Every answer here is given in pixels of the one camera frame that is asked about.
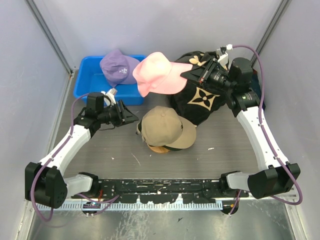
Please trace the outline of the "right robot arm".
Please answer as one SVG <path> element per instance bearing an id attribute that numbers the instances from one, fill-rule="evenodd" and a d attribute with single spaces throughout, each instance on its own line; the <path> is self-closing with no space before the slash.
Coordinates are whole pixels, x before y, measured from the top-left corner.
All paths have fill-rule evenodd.
<path id="1" fill-rule="evenodd" d="M 209 93 L 222 93 L 228 108 L 243 127 L 256 156 L 257 173 L 228 172 L 221 175 L 219 191 L 231 197 L 237 190 L 248 191 L 256 199 L 289 192 L 301 173 L 280 150 L 265 120 L 260 97 L 252 89 L 251 62 L 235 58 L 227 68 L 228 55 L 192 55 L 192 69 L 181 73 L 189 83 Z"/>

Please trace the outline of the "green NY cap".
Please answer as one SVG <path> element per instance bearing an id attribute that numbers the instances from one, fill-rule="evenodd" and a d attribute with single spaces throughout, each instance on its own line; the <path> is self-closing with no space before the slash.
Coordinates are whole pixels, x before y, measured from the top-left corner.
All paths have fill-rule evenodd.
<path id="1" fill-rule="evenodd" d="M 142 135 L 142 121 L 140 121 L 136 126 L 136 134 L 141 136 L 142 141 L 146 143 L 146 139 Z M 166 149 L 169 149 L 170 152 L 179 152 L 179 151 L 181 151 L 180 148 L 173 148 L 173 147 L 168 147 L 168 146 L 162 146 L 162 147 L 164 147 Z"/>

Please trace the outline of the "blue plastic bin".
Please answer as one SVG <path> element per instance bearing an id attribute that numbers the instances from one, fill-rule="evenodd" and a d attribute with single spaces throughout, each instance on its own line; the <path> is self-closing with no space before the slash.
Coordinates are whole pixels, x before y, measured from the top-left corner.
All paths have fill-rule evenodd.
<path id="1" fill-rule="evenodd" d="M 107 92 L 112 88 L 101 70 L 102 58 L 103 56 L 100 55 L 87 56 L 82 59 L 73 89 L 75 98 L 91 92 Z M 126 106 L 138 106 L 144 102 L 137 84 L 118 84 L 115 89 L 117 90 L 115 99 L 122 100 Z"/>

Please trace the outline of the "beige cap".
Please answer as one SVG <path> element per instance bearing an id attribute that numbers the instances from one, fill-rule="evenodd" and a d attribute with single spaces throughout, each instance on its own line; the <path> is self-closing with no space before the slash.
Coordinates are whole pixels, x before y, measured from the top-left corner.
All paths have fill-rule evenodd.
<path id="1" fill-rule="evenodd" d="M 197 138 L 195 125 L 173 108 L 156 106 L 136 126 L 136 133 L 151 147 L 187 149 Z"/>

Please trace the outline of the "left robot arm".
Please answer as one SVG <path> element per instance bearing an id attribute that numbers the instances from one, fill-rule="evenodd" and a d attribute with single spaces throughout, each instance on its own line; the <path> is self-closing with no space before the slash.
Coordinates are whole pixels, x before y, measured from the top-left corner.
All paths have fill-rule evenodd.
<path id="1" fill-rule="evenodd" d="M 112 100 L 102 92 L 84 94 L 86 105 L 77 116 L 71 117 L 70 128 L 55 148 L 38 163 L 25 168 L 25 198 L 58 209 L 66 199 L 78 194 L 95 198 L 100 193 L 97 175 L 80 172 L 65 178 L 65 171 L 78 151 L 99 131 L 102 125 L 122 127 L 138 121 L 122 100 Z"/>

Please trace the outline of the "black floral blanket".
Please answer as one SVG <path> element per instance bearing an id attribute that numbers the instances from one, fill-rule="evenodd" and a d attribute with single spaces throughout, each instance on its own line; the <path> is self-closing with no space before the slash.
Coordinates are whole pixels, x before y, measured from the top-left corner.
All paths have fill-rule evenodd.
<path id="1" fill-rule="evenodd" d="M 217 58 L 217 53 L 215 51 L 191 51 L 180 56 L 175 62 L 200 67 L 211 57 Z M 211 113 L 226 104 L 225 96 L 208 92 L 189 82 L 180 92 L 168 94 L 166 97 L 169 107 L 195 126 L 206 121 Z"/>

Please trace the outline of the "pink cap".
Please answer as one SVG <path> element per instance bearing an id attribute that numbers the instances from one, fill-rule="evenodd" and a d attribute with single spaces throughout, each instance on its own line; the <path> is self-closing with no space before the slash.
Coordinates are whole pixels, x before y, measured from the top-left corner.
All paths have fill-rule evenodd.
<path id="1" fill-rule="evenodd" d="M 171 62 L 161 52 L 153 52 L 135 67 L 132 75 L 143 98 L 149 93 L 173 95 L 184 89 L 187 79 L 181 77 L 181 73 L 192 67 L 188 63 Z"/>

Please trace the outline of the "purple LA cap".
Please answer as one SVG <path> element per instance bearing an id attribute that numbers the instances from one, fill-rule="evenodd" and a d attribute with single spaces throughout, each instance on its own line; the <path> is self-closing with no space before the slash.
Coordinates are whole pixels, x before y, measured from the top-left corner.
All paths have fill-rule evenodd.
<path id="1" fill-rule="evenodd" d="M 115 49 L 102 58 L 99 66 L 108 84 L 115 88 L 117 85 L 137 83 L 133 77 L 133 70 L 139 63 L 136 58 L 124 55 L 119 49 Z"/>

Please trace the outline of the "navy cloth red trim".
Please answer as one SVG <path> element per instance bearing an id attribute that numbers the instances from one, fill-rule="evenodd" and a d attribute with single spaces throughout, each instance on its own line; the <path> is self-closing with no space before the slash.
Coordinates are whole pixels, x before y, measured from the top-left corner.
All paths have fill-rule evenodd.
<path id="1" fill-rule="evenodd" d="M 258 72 L 254 68 L 252 69 L 250 89 L 254 92 L 256 97 L 260 100 L 262 97 L 262 87 L 260 86 Z"/>

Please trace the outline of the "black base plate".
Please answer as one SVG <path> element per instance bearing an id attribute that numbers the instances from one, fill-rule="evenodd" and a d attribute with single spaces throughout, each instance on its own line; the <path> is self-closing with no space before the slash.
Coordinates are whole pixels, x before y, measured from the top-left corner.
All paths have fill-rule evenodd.
<path id="1" fill-rule="evenodd" d="M 95 179 L 88 176 L 67 184 L 68 196 L 84 199 L 99 198 L 103 203 L 122 204 L 183 204 L 215 203 L 220 198 L 248 197 L 246 190 L 224 188 L 216 179 Z"/>

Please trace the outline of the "wooden hat stand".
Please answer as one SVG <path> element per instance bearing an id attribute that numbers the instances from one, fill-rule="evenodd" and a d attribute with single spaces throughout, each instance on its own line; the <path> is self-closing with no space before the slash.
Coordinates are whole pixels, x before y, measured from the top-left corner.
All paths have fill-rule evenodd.
<path id="1" fill-rule="evenodd" d="M 163 147 L 163 146 L 151 146 L 148 145 L 149 149 L 152 150 L 153 152 L 157 153 L 157 154 L 166 154 L 169 153 L 170 150 Z"/>

